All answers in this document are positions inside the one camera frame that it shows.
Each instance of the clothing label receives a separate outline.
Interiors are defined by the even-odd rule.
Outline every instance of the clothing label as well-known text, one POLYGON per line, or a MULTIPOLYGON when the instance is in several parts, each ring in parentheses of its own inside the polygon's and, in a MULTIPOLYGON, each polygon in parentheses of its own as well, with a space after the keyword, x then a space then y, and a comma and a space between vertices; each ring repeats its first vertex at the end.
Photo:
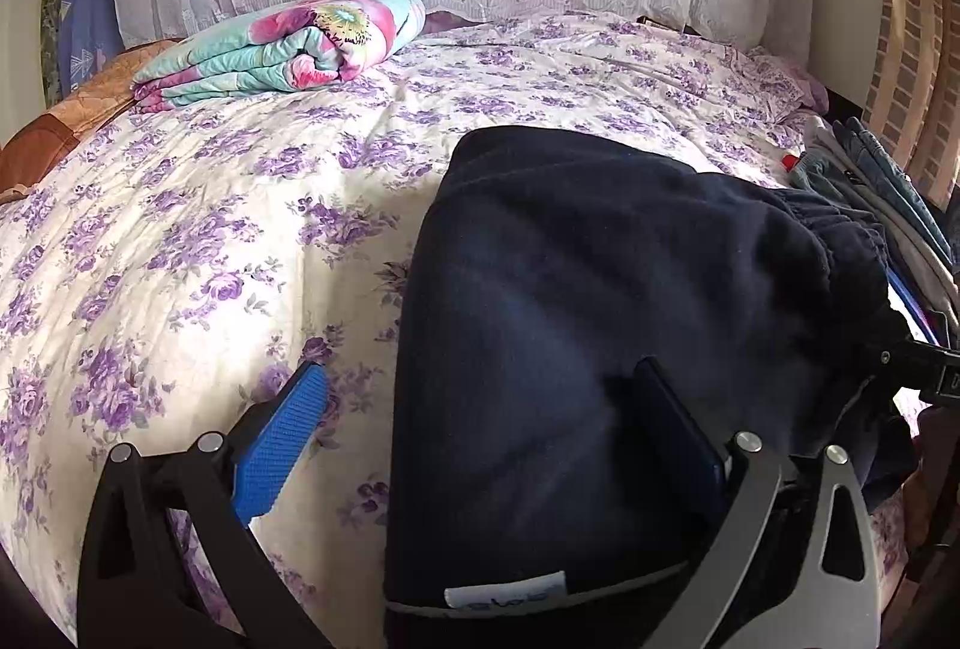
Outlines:
POLYGON ((559 597, 566 597, 566 574, 562 570, 510 584, 481 584, 443 591, 443 599, 451 609, 470 611, 513 609, 559 597))

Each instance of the metal pivot bolt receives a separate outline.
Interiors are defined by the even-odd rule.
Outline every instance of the metal pivot bolt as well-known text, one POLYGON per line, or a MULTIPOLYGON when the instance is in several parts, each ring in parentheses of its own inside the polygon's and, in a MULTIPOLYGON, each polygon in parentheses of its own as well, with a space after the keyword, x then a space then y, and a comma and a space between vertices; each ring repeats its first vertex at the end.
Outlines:
POLYGON ((738 432, 733 440, 736 441, 738 447, 751 454, 755 454, 763 448, 763 441, 755 432, 738 432))
POLYGON ((110 450, 110 462, 127 462, 133 454, 133 447, 129 443, 117 443, 110 450))
POLYGON ((224 436, 219 432, 205 432, 200 438, 197 438, 197 448, 205 454, 212 454, 219 451, 220 446, 224 444, 224 436))
POLYGON ((836 443, 831 443, 827 446, 827 459, 833 462, 834 465, 846 465, 850 460, 850 456, 843 446, 837 446, 836 443))

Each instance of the patterned curtain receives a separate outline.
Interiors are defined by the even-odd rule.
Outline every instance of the patterned curtain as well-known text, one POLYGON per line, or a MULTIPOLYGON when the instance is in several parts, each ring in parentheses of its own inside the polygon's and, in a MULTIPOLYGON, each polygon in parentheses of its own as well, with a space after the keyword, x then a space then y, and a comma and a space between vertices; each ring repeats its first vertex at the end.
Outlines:
POLYGON ((960 0, 883 0, 863 121, 947 209, 960 167, 960 0))

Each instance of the bedsheet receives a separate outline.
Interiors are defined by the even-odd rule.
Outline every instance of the bedsheet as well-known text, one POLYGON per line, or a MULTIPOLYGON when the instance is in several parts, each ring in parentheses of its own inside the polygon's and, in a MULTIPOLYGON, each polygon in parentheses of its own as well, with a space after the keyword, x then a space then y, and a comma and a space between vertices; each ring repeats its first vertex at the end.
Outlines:
POLYGON ((251 529, 337 646, 381 646, 400 301, 460 137, 567 128, 775 186, 813 104, 761 51, 573 13, 424 37, 322 92, 114 119, 0 208, 0 542, 75 638, 107 450, 186 448, 313 359, 328 409, 251 529))

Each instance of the folded blanket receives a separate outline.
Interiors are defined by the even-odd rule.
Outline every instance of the folded blanket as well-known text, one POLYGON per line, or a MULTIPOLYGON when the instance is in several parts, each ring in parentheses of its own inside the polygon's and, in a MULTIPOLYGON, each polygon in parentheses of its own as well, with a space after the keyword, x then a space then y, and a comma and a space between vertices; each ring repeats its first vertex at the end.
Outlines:
POLYGON ((222 21, 133 76, 136 112, 353 80, 424 27, 420 0, 299 0, 222 21))

